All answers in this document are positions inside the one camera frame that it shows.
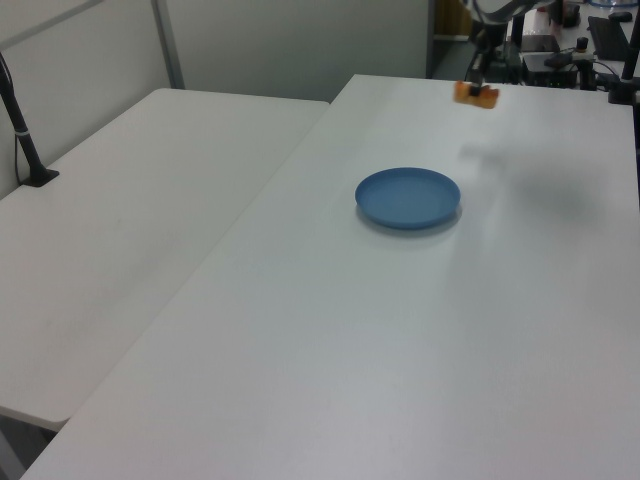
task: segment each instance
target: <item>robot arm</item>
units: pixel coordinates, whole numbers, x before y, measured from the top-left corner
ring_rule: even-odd
[[[494,59],[496,47],[502,44],[509,21],[552,3],[553,0],[460,0],[473,19],[473,30],[469,39],[476,46],[469,68],[469,83],[458,82],[454,100],[483,108],[493,108],[498,91],[482,86],[485,73]]]

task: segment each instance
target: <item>black cable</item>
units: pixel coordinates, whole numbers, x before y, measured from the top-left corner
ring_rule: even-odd
[[[467,67],[467,71],[464,74],[464,81],[467,81],[467,78],[469,77],[469,72],[471,71],[471,67],[473,67],[473,63],[476,61],[476,58],[478,57],[478,51],[474,51],[473,52],[473,56],[471,57],[471,61],[469,62],[469,66]]]
[[[596,61],[594,61],[593,63],[594,63],[594,64],[597,64],[597,65],[602,65],[604,68],[606,68],[606,69],[607,69],[607,70],[609,70],[611,73],[613,73],[613,76],[614,76],[614,77],[616,77],[616,78],[620,78],[620,77],[618,76],[618,74],[617,74],[616,72],[614,72],[614,71],[613,71],[613,69],[612,69],[609,65],[605,65],[605,64],[604,64],[604,63],[602,63],[602,62],[596,62]]]
[[[13,167],[16,171],[16,181],[18,182],[18,186],[22,185],[22,181],[20,180],[20,174],[18,173],[18,136],[13,136]]]
[[[0,66],[2,66],[4,72],[7,74],[7,79],[9,80],[9,85],[13,87],[13,78],[11,78],[11,72],[9,71],[9,67],[7,66],[7,62],[4,61],[4,57],[2,56],[2,52],[0,52]]]
[[[602,72],[595,72],[595,71],[594,71],[594,73],[595,73],[596,75],[599,75],[599,76],[600,76],[600,78],[602,78],[605,82],[607,82],[607,83],[606,83],[607,90],[605,90],[605,91],[607,91],[607,92],[608,92],[608,91],[609,91],[609,89],[611,88],[611,81],[610,81],[607,77],[605,77],[605,76],[604,76],[605,74],[604,74],[604,73],[602,73]]]
[[[504,75],[502,76],[502,83],[507,83],[507,81],[509,80],[509,74],[511,73],[509,71],[509,63],[504,57],[502,58],[502,61],[504,62]]]
[[[518,75],[518,72],[513,70],[511,68],[511,65],[509,65],[509,58],[507,57],[507,49],[506,47],[502,50],[502,61],[504,62],[504,67],[507,70],[507,75],[511,82],[512,85],[524,85],[522,83],[522,79],[520,78],[520,75]]]
[[[487,25],[484,21],[484,17],[482,16],[480,7],[478,7],[478,0],[472,0],[472,2],[473,2],[473,9],[475,10],[476,15],[478,15],[478,19],[480,20],[480,24],[482,25],[482,30],[478,33],[478,35],[476,35],[476,38],[482,34],[484,34],[484,36],[486,37],[487,46],[481,52],[483,54],[486,54],[491,51],[491,48],[493,47],[493,45],[491,45],[491,38],[489,38],[489,34],[487,33]]]

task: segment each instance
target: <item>black stand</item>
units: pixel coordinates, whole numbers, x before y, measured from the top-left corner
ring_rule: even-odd
[[[622,77],[619,79],[614,75],[604,75],[609,82],[609,103],[619,105],[631,105],[635,92],[640,89],[640,78],[634,78],[633,72],[638,62],[640,52],[640,16],[636,13],[636,20],[633,24],[633,33],[629,42],[627,58],[624,62]]]
[[[598,87],[596,84],[596,75],[593,70],[593,61],[576,60],[573,64],[580,72],[580,90],[590,90],[595,92]]]
[[[13,92],[11,74],[9,73],[2,54],[0,54],[0,95],[2,95],[2,101],[7,108],[9,118],[11,118],[11,123],[13,123],[13,129],[18,137],[24,156],[29,163],[29,168],[31,169],[31,176],[22,183],[31,187],[41,187],[57,177],[59,173],[55,170],[47,170],[40,161],[40,157],[33,144],[31,134],[29,133],[29,129],[27,128],[27,124],[24,121],[24,117],[18,106],[18,101]]]
[[[513,17],[511,23],[511,41],[516,44],[518,48],[522,47],[522,33],[524,31],[524,15],[517,15]]]

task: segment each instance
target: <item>white surface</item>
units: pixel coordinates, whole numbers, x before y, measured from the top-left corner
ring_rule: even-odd
[[[187,88],[332,101],[355,73],[424,78],[428,0],[163,0]]]
[[[149,0],[100,3],[2,53],[45,165],[153,90],[169,86]],[[2,105],[0,198],[16,187],[13,158],[13,127]],[[20,165],[24,179],[22,151]]]
[[[58,429],[326,109],[159,90],[0,202],[0,414]]]
[[[91,0],[0,0],[0,46],[37,31],[69,12],[95,3]]]
[[[631,109],[451,93],[352,80],[24,480],[635,478]],[[412,165],[459,221],[359,218],[358,183]]]
[[[627,36],[627,40],[631,40],[631,32],[633,31],[633,24],[636,19],[638,8],[603,8],[594,7],[589,4],[580,5],[580,25],[575,28],[558,28],[555,24],[549,25],[549,16],[547,13],[531,11],[525,16],[525,24],[523,29],[523,35],[550,35],[553,34],[558,40],[560,49],[572,48],[576,46],[576,42],[580,37],[587,37],[589,39],[588,52],[593,53],[595,50],[595,44],[591,38],[591,33],[587,30],[589,28],[589,17],[601,17],[607,18],[613,12],[632,12],[633,21],[621,23],[622,30]],[[622,69],[624,62],[613,62],[611,60],[598,60],[609,67],[611,67],[618,75],[622,75]],[[594,65],[595,70],[603,73],[609,73],[609,70],[601,65]],[[634,76],[640,76],[640,62],[636,66]]]

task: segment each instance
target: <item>table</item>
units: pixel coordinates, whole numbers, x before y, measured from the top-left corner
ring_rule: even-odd
[[[638,7],[631,8],[604,8],[596,7],[590,4],[580,5],[580,25],[574,28],[559,28],[556,25],[549,25],[549,16],[546,12],[531,11],[525,15],[525,23],[523,29],[523,35],[551,35],[553,34],[558,41],[560,49],[572,48],[576,46],[576,42],[580,37],[587,37],[589,39],[589,47],[587,51],[593,52],[595,45],[591,38],[591,33],[587,30],[589,28],[588,17],[600,17],[606,18],[613,12],[632,12],[633,21],[627,23],[621,23],[622,30],[627,36],[627,40],[631,40],[631,32],[633,31],[633,25],[638,13]],[[611,60],[598,60],[605,65],[612,68],[618,75],[622,75],[622,69],[624,62],[614,62]],[[609,70],[601,65],[594,65],[594,69],[599,72],[609,73]],[[640,62],[636,65],[634,76],[640,76]]]
[[[0,202],[0,414],[58,430],[327,104],[158,90]]]
[[[24,480],[634,478],[631,109],[451,93],[354,77]],[[453,178],[457,221],[361,218],[400,165]]]

